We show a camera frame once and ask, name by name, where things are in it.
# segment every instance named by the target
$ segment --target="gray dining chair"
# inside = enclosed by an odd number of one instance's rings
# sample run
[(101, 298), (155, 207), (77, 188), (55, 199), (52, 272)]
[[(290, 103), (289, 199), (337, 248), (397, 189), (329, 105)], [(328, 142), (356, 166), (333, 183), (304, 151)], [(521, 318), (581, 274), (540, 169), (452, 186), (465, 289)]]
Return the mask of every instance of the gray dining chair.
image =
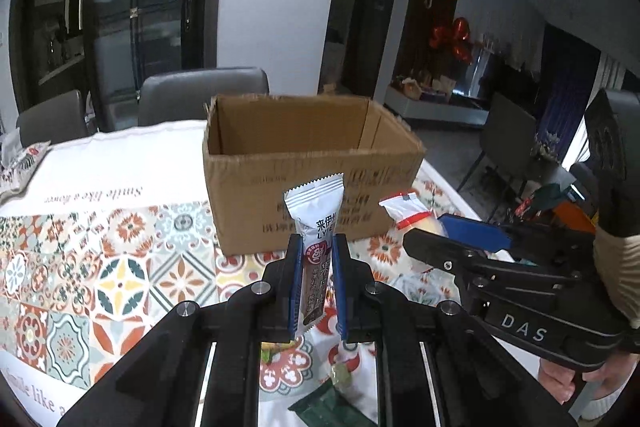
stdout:
[(522, 193), (535, 137), (536, 119), (507, 97), (499, 92), (495, 93), (489, 115), (480, 135), (482, 151), (457, 189), (460, 192), (484, 156), (487, 156), (494, 163), (496, 169), (500, 169), (508, 175), (507, 184), (487, 221), (494, 217), (514, 179), (522, 180), (520, 188), (520, 193)]
[(77, 89), (34, 105), (18, 115), (23, 147), (50, 141), (52, 145), (89, 136), (84, 123), (84, 102)]
[(217, 94), (269, 94), (260, 68), (216, 68), (150, 76), (140, 90), (138, 125), (206, 120), (204, 105)]

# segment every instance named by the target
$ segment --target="doorway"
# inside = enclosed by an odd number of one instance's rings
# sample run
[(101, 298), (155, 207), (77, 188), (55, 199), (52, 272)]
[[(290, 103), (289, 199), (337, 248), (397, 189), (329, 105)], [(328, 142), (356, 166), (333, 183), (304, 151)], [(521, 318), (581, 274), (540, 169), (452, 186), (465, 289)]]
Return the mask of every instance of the doorway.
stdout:
[(344, 54), (342, 84), (353, 94), (373, 97), (394, 0), (355, 0)]
[(20, 112), (73, 89), (86, 99), (82, 0), (12, 0), (9, 24)]

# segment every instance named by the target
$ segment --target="candy wrapper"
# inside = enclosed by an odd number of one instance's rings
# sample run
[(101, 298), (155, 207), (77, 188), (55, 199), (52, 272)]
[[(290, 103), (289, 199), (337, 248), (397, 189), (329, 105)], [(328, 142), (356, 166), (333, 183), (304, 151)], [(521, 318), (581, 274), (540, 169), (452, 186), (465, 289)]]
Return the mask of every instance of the candy wrapper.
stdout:
[[(427, 210), (414, 192), (396, 194), (380, 201), (379, 204), (396, 222), (396, 228), (402, 233), (409, 232), (411, 229), (420, 229), (447, 237), (447, 230), (442, 223), (436, 219), (433, 212)], [(423, 272), (430, 269), (430, 266), (412, 257), (411, 269), (415, 272)]]
[(302, 268), (302, 285), (294, 289), (300, 299), (296, 336), (315, 325), (324, 314), (326, 283), (331, 266), (334, 239), (344, 185), (342, 174), (334, 174), (288, 190), (284, 195), (289, 214), (302, 236), (298, 266)]

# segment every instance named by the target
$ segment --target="curtain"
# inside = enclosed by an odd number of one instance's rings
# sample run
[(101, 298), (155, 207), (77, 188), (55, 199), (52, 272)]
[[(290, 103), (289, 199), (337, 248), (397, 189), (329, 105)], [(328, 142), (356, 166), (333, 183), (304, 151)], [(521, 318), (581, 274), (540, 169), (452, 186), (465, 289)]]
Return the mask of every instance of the curtain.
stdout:
[(587, 108), (601, 53), (583, 40), (546, 25), (536, 100), (538, 139), (564, 158)]
[[(598, 71), (596, 72), (596, 79), (593, 83), (593, 89), (589, 96), (589, 102), (587, 106), (596, 96), (596, 93), (600, 89), (612, 89), (620, 90), (622, 83), (625, 79), (626, 69), (610, 55), (602, 52), (600, 54), (600, 62), (598, 64)], [(562, 167), (569, 169), (571, 165), (576, 162), (583, 162), (590, 156), (589, 141), (587, 140), (587, 127), (584, 124), (584, 115), (580, 120), (580, 125), (575, 132), (574, 139), (572, 139), (569, 149), (562, 161)]]

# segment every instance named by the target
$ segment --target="patterned tablecloth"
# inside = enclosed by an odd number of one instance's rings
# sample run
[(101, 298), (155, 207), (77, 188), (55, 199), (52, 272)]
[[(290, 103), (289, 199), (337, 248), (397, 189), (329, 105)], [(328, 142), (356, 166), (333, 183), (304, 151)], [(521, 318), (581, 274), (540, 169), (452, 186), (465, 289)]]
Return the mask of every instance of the patterned tablecloth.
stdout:
[[(438, 215), (461, 215), (425, 165), (414, 183), (420, 199)], [(352, 242), (350, 250), (409, 298), (434, 304), (457, 296), (449, 275), (412, 267), (395, 229)], [(88, 389), (178, 302), (225, 301), (282, 256), (224, 257), (207, 201), (0, 217), (0, 347), (48, 377)], [(338, 361), (353, 376), (347, 398), (376, 420), (374, 346), (342, 343), (330, 297), (327, 304), (317, 327), (261, 363), (261, 423), (298, 425), (287, 407)]]

